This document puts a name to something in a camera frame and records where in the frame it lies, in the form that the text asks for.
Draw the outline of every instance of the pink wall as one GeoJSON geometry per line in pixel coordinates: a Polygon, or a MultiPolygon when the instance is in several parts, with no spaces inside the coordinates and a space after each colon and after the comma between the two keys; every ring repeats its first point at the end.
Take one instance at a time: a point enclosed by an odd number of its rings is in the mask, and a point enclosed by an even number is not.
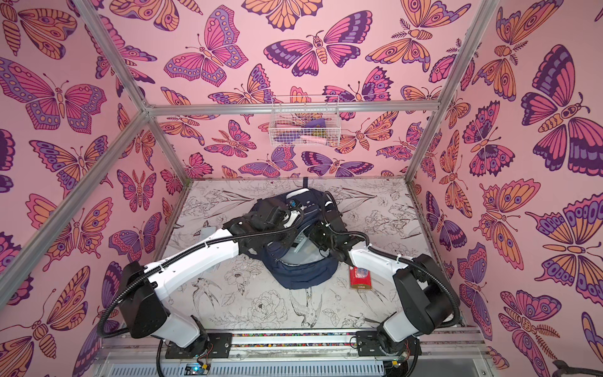
{"type": "MultiPolygon", "coordinates": [[[[21,3],[1,4],[5,30],[6,25],[18,28],[21,41],[19,44],[11,37],[10,43],[4,39],[0,42],[0,84],[4,92],[0,95],[4,120],[0,125],[0,273],[27,244],[49,211],[68,194],[65,189],[71,187],[69,180],[81,179],[85,171],[78,168],[78,157],[85,159],[88,170],[119,134],[118,118],[123,121],[128,115],[136,114],[126,93],[118,97],[115,77],[110,73],[100,79],[95,77],[98,54],[83,21],[65,1],[43,2],[44,7],[54,10],[31,10],[35,4],[21,3]],[[8,24],[7,19],[11,17],[16,17],[17,21],[8,24]],[[27,34],[23,26],[28,25],[24,21],[30,19],[28,17],[43,21],[51,17],[59,19],[54,31],[63,33],[66,38],[55,39],[42,32],[44,38],[49,38],[44,46],[52,44],[55,50],[39,51],[32,41],[36,34],[27,34]],[[38,101],[39,98],[52,98],[55,89],[52,81],[62,87],[60,100],[65,101],[65,118],[60,115],[58,97],[38,101]],[[70,118],[76,119],[80,115],[84,120],[91,119],[90,129],[86,122],[84,127],[76,127],[77,130],[70,127],[70,118]],[[69,164],[71,160],[75,161],[72,165],[69,164]],[[67,166],[56,165],[61,162],[67,166]],[[65,188],[58,180],[58,174],[65,179],[65,188]]],[[[124,252],[125,246],[121,246],[120,251],[110,247],[112,236],[117,234],[116,238],[119,238],[122,230],[134,230],[137,236],[134,226],[140,228],[153,214],[160,214],[157,228],[148,229],[156,234],[156,242],[160,242],[166,227],[162,199],[165,198],[168,206],[177,201],[178,192],[170,195],[160,177],[161,172],[169,171],[170,167],[158,146],[153,147],[151,164],[154,171],[145,163],[142,152],[136,152],[136,146],[127,157],[119,160],[108,172],[107,180],[92,193],[83,211],[72,220],[70,230],[62,234],[66,238],[62,242],[57,240],[49,251],[54,259],[44,256],[2,310],[0,348],[8,353],[0,357],[0,376],[12,375],[14,367],[20,368],[17,373],[20,376],[66,376],[71,375],[72,370],[74,375],[81,375],[90,366],[95,344],[88,348],[83,344],[98,321],[97,310],[103,309],[103,303],[106,305],[107,297],[101,299],[103,282],[106,280],[105,284],[109,284],[110,277],[119,274],[118,266],[129,263],[127,254],[119,254],[124,252]],[[130,177],[135,170],[138,178],[145,172],[145,179],[156,174],[157,182],[147,208],[143,205],[132,212],[123,196],[118,169],[130,177]],[[114,263],[113,267],[108,269],[111,263],[114,263]],[[62,317],[51,317],[49,313],[74,276],[77,276],[73,280],[76,294],[81,296],[80,303],[86,304],[62,308],[61,313],[65,315],[80,313],[81,321],[65,324],[61,322],[62,317]],[[38,341],[46,331],[49,335],[38,341]],[[56,350],[49,341],[51,337],[56,350]]],[[[153,252],[149,251],[137,256],[141,263],[151,260],[153,252]]]]}
{"type": "MultiPolygon", "coordinates": [[[[532,33],[501,40],[496,16],[490,22],[473,83],[458,93],[472,110],[452,129],[443,122],[432,150],[435,177],[420,169],[415,179],[440,256],[454,267],[465,318],[480,326],[495,361],[506,368],[502,376],[549,376],[556,358],[603,369],[603,112],[596,79],[603,52],[591,48],[600,45],[603,24],[595,16],[601,4],[565,2],[552,12],[555,1],[542,3],[550,8],[537,13],[532,24],[540,26],[532,33]],[[501,58],[497,46],[514,51],[501,58]],[[515,58],[518,65],[493,61],[515,58]],[[499,65],[486,85],[480,68],[499,65]],[[582,108],[561,112],[559,126],[539,132],[549,117],[580,102],[582,108]],[[483,152],[485,163],[478,157],[483,152]],[[432,215],[438,215],[436,202],[445,216],[441,231],[441,218],[432,215]]],[[[515,12],[528,8],[512,0],[501,6],[503,17],[519,18],[515,12]]]]}

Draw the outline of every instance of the butterfly pattern wallpaper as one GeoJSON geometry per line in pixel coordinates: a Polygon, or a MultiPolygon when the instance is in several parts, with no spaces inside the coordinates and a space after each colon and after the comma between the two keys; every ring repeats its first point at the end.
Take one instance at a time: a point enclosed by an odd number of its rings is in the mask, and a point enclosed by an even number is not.
{"type": "Polygon", "coordinates": [[[426,154],[434,168],[413,181],[419,206],[437,253],[458,261],[446,271],[499,375],[550,377],[557,358],[602,370],[603,112],[592,98],[603,54],[583,45],[597,43],[601,6],[499,8],[447,113],[466,105],[442,119],[426,154]],[[585,29],[562,39],[569,19],[585,29]],[[462,247],[443,239],[447,221],[462,247]]]}

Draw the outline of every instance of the metal rail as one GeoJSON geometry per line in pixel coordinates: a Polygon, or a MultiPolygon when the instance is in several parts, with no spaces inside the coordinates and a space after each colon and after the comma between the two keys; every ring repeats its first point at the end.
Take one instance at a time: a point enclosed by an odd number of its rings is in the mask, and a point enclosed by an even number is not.
{"type": "Polygon", "coordinates": [[[40,262],[48,248],[58,237],[68,222],[81,211],[88,197],[98,187],[109,168],[117,161],[122,152],[136,137],[136,133],[146,124],[147,117],[143,113],[138,115],[119,134],[107,151],[97,160],[92,169],[79,181],[69,196],[65,198],[52,213],[48,220],[42,224],[27,245],[14,257],[10,266],[0,275],[0,308],[19,289],[23,281],[40,262]]]}
{"type": "Polygon", "coordinates": [[[429,148],[431,139],[434,137],[437,130],[440,128],[440,123],[444,119],[444,114],[447,111],[450,101],[456,91],[456,87],[461,82],[465,70],[469,66],[469,62],[473,57],[473,53],[477,50],[478,45],[484,35],[486,27],[490,23],[490,19],[496,12],[499,0],[483,0],[479,5],[478,11],[473,18],[473,22],[467,29],[466,38],[463,45],[456,56],[454,65],[450,70],[446,84],[440,93],[440,108],[435,112],[435,115],[429,118],[429,122],[423,131],[423,135],[418,142],[417,149],[415,150],[414,156],[412,157],[408,170],[406,171],[405,180],[406,182],[412,181],[414,174],[417,172],[421,160],[429,148]]]}

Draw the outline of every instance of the orange butterfly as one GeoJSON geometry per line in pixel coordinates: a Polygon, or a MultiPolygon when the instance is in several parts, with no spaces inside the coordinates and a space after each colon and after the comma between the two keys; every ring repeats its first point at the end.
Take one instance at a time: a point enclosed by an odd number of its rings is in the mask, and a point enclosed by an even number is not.
{"type": "Polygon", "coordinates": [[[50,334],[49,328],[55,331],[67,331],[78,326],[84,318],[88,309],[88,302],[84,301],[86,287],[90,280],[90,267],[84,266],[71,278],[65,289],[59,295],[57,302],[48,314],[46,323],[44,318],[44,306],[50,296],[57,290],[53,289],[48,299],[42,305],[42,316],[31,326],[13,325],[4,328],[4,331],[13,327],[31,329],[32,335],[9,340],[0,344],[0,376],[23,377],[31,364],[34,354],[33,337],[38,341],[38,346],[48,358],[57,358],[57,343],[54,336],[50,334]]]}
{"type": "MultiPolygon", "coordinates": [[[[199,5],[194,0],[178,0],[178,2],[193,12],[203,14],[199,5]]],[[[176,30],[180,22],[178,10],[173,0],[113,0],[109,5],[109,9],[113,14],[117,14],[118,16],[138,18],[143,21],[148,21],[157,16],[153,25],[165,31],[176,30]]]]}
{"type": "Polygon", "coordinates": [[[17,13],[12,5],[19,0],[5,1],[0,4],[0,12],[6,18],[2,22],[4,38],[13,54],[17,56],[21,48],[21,32],[16,22],[21,19],[21,26],[34,46],[46,56],[61,59],[65,56],[64,41],[75,31],[77,21],[71,14],[56,9],[27,9],[17,13]]]}
{"type": "MultiPolygon", "coordinates": [[[[37,194],[30,194],[30,200],[25,205],[30,209],[27,216],[31,220],[31,226],[36,229],[40,229],[57,209],[53,202],[37,194]]],[[[84,216],[85,208],[82,208],[80,219],[69,222],[46,252],[50,261],[42,268],[42,271],[47,271],[53,261],[69,256],[74,249],[80,249],[82,253],[94,253],[97,258],[100,258],[96,249],[103,240],[102,231],[109,222],[112,207],[111,198],[105,198],[88,212],[83,221],[81,219],[84,216]]]]}
{"type": "MultiPolygon", "coordinates": [[[[442,93],[441,86],[438,86],[431,92],[426,87],[421,87],[421,88],[425,89],[427,91],[427,94],[423,93],[421,90],[417,89],[416,87],[410,86],[410,85],[404,85],[402,87],[402,89],[400,89],[400,93],[402,94],[402,98],[404,98],[407,101],[425,101],[425,100],[434,100],[435,101],[440,96],[440,93],[442,93]]],[[[414,113],[414,110],[407,111],[406,113],[412,114],[412,113],[414,113]]]]}
{"type": "Polygon", "coordinates": [[[527,181],[520,179],[509,182],[502,188],[494,185],[485,189],[481,183],[479,187],[484,190],[482,197],[486,213],[482,215],[479,226],[473,228],[473,231],[481,230],[485,239],[492,240],[494,247],[505,258],[505,261],[509,262],[513,268],[523,270],[523,259],[519,246],[505,223],[511,226],[507,219],[519,217],[519,215],[508,215],[508,213],[529,202],[540,189],[540,184],[533,179],[527,181]]]}
{"type": "Polygon", "coordinates": [[[471,111],[471,105],[466,102],[456,103],[457,101],[461,101],[462,98],[456,98],[456,94],[454,99],[448,105],[448,109],[446,110],[446,116],[444,120],[450,118],[448,120],[448,128],[453,128],[456,126],[456,121],[466,116],[471,111]]]}
{"type": "Polygon", "coordinates": [[[361,132],[362,125],[364,125],[363,122],[360,126],[360,130],[353,131],[356,133],[355,135],[341,135],[341,139],[339,140],[339,147],[336,148],[335,151],[337,153],[344,154],[350,153],[354,150],[354,147],[356,146],[356,140],[358,140],[360,145],[362,145],[362,147],[368,151],[369,145],[367,138],[376,141],[383,141],[389,139],[394,133],[394,131],[390,130],[390,128],[394,124],[394,121],[396,120],[397,116],[397,111],[389,111],[387,113],[383,113],[380,117],[375,119],[364,132],[361,132]]]}
{"type": "MultiPolygon", "coordinates": [[[[471,210],[471,205],[469,204],[469,199],[461,189],[460,185],[456,182],[461,181],[458,178],[458,174],[454,172],[454,167],[456,165],[456,157],[458,155],[458,146],[460,143],[460,137],[458,130],[454,131],[452,137],[450,138],[450,142],[448,143],[448,147],[445,151],[442,152],[440,156],[440,166],[442,170],[447,172],[448,175],[442,179],[440,179],[440,184],[445,185],[450,182],[448,188],[446,189],[446,196],[444,200],[446,201],[446,206],[448,208],[456,208],[459,210],[465,217],[471,218],[473,216],[473,211],[471,210]]],[[[458,167],[461,168],[461,164],[463,162],[463,156],[461,155],[461,161],[458,164],[458,167]]]]}
{"type": "MultiPolygon", "coordinates": [[[[406,17],[412,26],[416,28],[435,28],[448,25],[464,15],[471,7],[471,4],[465,4],[457,9],[457,11],[452,12],[448,11],[441,1],[433,4],[431,4],[431,0],[401,0],[401,2],[406,17]]],[[[409,23],[402,18],[400,19],[400,24],[406,31],[396,33],[391,37],[403,38],[408,35],[411,38],[404,38],[388,43],[369,53],[366,56],[366,60],[381,64],[392,64],[400,59],[402,59],[402,63],[421,62],[423,63],[423,72],[427,72],[431,64],[429,51],[421,43],[412,38],[427,40],[431,39],[433,34],[426,30],[412,30],[409,23]]]]}
{"type": "Polygon", "coordinates": [[[501,45],[494,48],[494,53],[501,59],[493,60],[480,68],[473,77],[472,84],[483,77],[486,84],[494,83],[494,93],[506,100],[514,101],[517,94],[515,75],[507,56],[511,63],[517,65],[517,56],[513,53],[522,49],[528,41],[519,42],[548,20],[562,3],[563,0],[535,2],[523,12],[523,15],[517,11],[508,19],[502,17],[502,7],[500,7],[496,15],[496,33],[508,46],[501,45]]]}

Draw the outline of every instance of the wire basket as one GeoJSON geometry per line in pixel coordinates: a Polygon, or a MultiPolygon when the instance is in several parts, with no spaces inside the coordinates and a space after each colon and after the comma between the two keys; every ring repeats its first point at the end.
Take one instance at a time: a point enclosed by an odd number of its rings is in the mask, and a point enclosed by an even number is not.
{"type": "Polygon", "coordinates": [[[339,98],[325,102],[322,95],[307,95],[300,107],[292,104],[293,96],[273,96],[268,134],[270,144],[339,146],[341,119],[339,98]]]}

